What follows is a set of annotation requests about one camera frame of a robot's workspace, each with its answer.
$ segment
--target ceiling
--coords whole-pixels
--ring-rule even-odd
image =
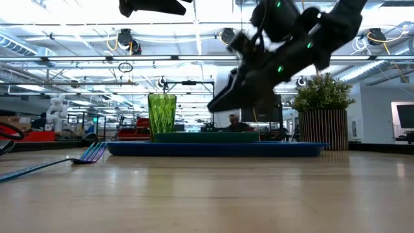
[[[218,36],[223,28],[231,27],[235,30],[245,30],[249,34],[255,32],[254,28],[247,23],[254,9],[254,5],[242,5],[234,3],[234,0],[194,0],[192,4],[180,2],[186,9],[185,16],[174,16],[156,12],[134,12],[130,18],[119,13],[118,1],[102,0],[13,0],[0,7],[0,34],[7,33],[15,36],[18,40],[35,47],[45,47],[56,53],[57,56],[108,56],[129,55],[127,50],[119,46],[115,50],[116,35],[122,28],[130,28],[132,35],[142,47],[142,55],[230,55]],[[299,9],[302,8],[300,1],[296,1]],[[383,1],[368,1],[363,11],[364,20],[360,33],[367,32],[369,28],[378,27],[382,29],[388,40],[396,39],[389,43],[392,48],[411,37],[414,27],[413,7],[380,7]],[[305,1],[305,8],[317,6],[321,10],[329,11],[335,1]],[[266,46],[275,49],[279,45],[266,42]],[[382,46],[368,45],[358,50],[356,39],[337,50],[334,55],[350,54],[360,55],[368,52],[380,54],[385,50]],[[18,56],[15,52],[0,47],[0,56]],[[233,63],[195,63],[183,61],[137,61],[134,62],[134,70],[131,73],[122,73],[113,63],[113,70],[107,67],[99,67],[97,63],[82,63],[90,65],[88,69],[76,69],[78,64],[60,62],[55,68],[39,66],[35,63],[8,63],[12,67],[24,69],[27,72],[45,79],[47,69],[49,76],[54,77],[54,82],[68,82],[79,80],[80,82],[114,82],[131,80],[139,85],[119,86],[82,86],[86,91],[109,92],[157,92],[161,91],[157,82],[164,77],[170,82],[183,80],[196,80],[210,82],[218,77],[227,77],[227,72],[237,66]],[[324,72],[338,74],[349,68],[349,65],[331,65]],[[386,71],[393,76],[398,71]],[[296,87],[296,79],[300,76],[315,75],[314,67],[308,67],[293,77],[290,83],[283,83],[276,87],[280,93],[291,93]],[[384,78],[378,74],[364,81],[373,82]],[[389,85],[382,82],[378,86]],[[176,86],[175,92],[198,92],[205,94],[192,94],[191,96],[180,96],[182,102],[208,102],[212,91],[203,85]],[[125,96],[127,100],[145,104],[145,96]]]

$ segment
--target potted plant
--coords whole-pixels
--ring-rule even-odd
[[[329,143],[327,150],[348,150],[347,111],[352,85],[325,73],[298,88],[292,108],[299,112],[300,140]]]

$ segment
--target red machine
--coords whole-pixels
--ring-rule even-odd
[[[149,119],[139,118],[135,125],[123,125],[123,118],[121,118],[120,127],[117,133],[117,139],[121,141],[132,140],[151,140],[149,132]]]

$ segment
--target person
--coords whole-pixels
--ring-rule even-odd
[[[248,124],[240,122],[239,116],[235,114],[230,114],[228,118],[230,119],[230,125],[227,130],[230,132],[244,132],[250,127]]]
[[[32,122],[32,129],[45,130],[46,113],[41,113],[40,118]]]

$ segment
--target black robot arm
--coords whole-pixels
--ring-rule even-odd
[[[211,112],[253,107],[273,100],[273,88],[309,65],[318,70],[329,66],[332,53],[350,42],[362,22],[367,0],[340,0],[329,13],[308,8],[302,14],[291,0],[265,0],[254,10],[257,34],[249,39],[240,32],[229,50],[243,55],[230,73],[229,83],[209,104]],[[275,51],[263,48],[264,30],[272,42],[284,42]]]

